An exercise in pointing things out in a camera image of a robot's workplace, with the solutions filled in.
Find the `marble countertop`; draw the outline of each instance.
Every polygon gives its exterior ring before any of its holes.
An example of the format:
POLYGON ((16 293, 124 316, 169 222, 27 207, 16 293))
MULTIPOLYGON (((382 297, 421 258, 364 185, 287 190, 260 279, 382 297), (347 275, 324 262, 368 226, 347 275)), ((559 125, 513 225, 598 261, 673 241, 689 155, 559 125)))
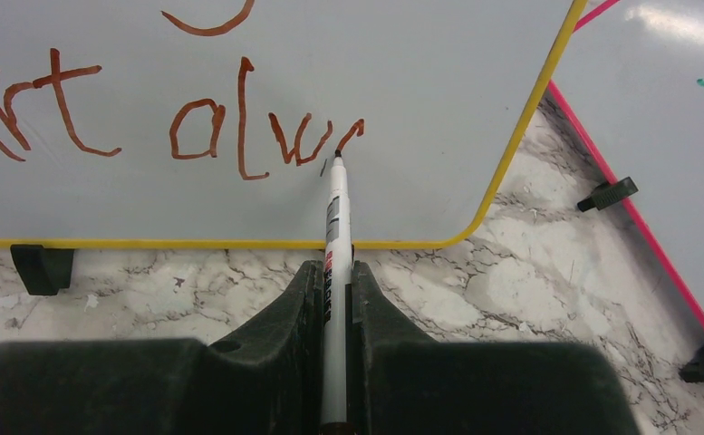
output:
MULTIPOLYGON (((444 341, 578 341, 618 372, 644 433, 704 434, 704 343, 620 206, 578 212, 602 177, 539 106, 480 228, 441 250, 360 251, 385 295, 444 341)), ((0 341, 194 336, 210 343, 274 300, 319 251, 81 251, 72 287, 29 296, 0 251, 0 341)))

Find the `whiteboard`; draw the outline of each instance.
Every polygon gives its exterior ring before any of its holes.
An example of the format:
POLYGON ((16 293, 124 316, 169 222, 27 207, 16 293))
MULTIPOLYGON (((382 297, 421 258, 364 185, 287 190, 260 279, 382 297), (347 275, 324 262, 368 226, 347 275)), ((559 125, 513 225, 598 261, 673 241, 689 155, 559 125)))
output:
POLYGON ((554 79, 704 312, 704 0, 619 1, 554 79))
POLYGON ((0 0, 0 247, 318 247, 342 142, 360 247, 460 238, 583 3, 0 0))

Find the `black clip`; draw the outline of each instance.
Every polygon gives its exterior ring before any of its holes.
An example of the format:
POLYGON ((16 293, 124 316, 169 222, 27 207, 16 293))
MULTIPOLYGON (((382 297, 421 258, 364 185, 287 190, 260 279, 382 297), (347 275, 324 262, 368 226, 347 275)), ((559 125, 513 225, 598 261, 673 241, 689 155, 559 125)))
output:
POLYGON ((11 245, 10 255, 29 295, 55 296, 72 282, 73 249, 11 245))
POLYGON ((598 210, 612 206, 630 195, 637 193, 637 186, 634 185, 631 177, 627 177, 610 184, 607 181, 592 190, 592 194, 584 198, 577 205, 582 212, 597 207, 598 210))

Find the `marker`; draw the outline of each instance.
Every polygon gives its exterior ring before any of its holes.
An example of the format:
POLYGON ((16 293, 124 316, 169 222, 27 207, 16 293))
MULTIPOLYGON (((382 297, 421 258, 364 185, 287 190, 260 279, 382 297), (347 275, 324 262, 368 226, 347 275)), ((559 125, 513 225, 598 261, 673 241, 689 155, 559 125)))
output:
POLYGON ((330 167, 330 200, 325 227, 323 401, 320 434, 353 434, 346 415, 347 293, 352 290, 352 225, 349 186, 341 152, 330 167))

